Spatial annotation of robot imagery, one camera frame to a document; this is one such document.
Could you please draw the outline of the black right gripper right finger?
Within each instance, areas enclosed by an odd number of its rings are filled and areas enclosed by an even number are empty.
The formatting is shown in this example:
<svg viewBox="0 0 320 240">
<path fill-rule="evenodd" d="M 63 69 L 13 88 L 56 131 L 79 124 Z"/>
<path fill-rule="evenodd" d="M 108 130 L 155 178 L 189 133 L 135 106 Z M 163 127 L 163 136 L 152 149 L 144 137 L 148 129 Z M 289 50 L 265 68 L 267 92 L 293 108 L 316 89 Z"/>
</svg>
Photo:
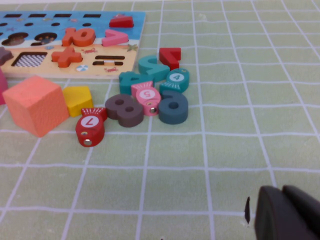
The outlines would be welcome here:
<svg viewBox="0 0 320 240">
<path fill-rule="evenodd" d="M 293 204 L 302 220 L 314 233 L 320 233 L 320 202 L 294 185 L 284 185 L 282 192 Z"/>
</svg>

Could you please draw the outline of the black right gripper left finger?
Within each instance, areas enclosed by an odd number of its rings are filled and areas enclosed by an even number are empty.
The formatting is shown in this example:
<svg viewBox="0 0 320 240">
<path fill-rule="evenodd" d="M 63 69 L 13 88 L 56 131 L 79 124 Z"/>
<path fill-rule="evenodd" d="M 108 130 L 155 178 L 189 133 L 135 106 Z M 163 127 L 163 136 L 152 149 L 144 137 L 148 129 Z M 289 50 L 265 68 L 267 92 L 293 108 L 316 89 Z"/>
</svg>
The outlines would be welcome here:
<svg viewBox="0 0 320 240">
<path fill-rule="evenodd" d="M 273 186 L 262 186 L 258 193 L 255 235 L 258 240 L 318 240 L 293 204 Z"/>
</svg>

